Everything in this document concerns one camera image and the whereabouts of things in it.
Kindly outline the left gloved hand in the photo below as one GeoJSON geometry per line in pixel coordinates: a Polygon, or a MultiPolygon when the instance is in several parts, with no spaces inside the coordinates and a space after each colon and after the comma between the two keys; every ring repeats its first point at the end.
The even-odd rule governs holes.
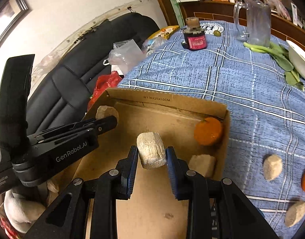
{"type": "Polygon", "coordinates": [[[5,193],[4,211],[10,224],[25,234],[56,199],[60,187],[54,179],[36,186],[19,185],[5,193]]]}

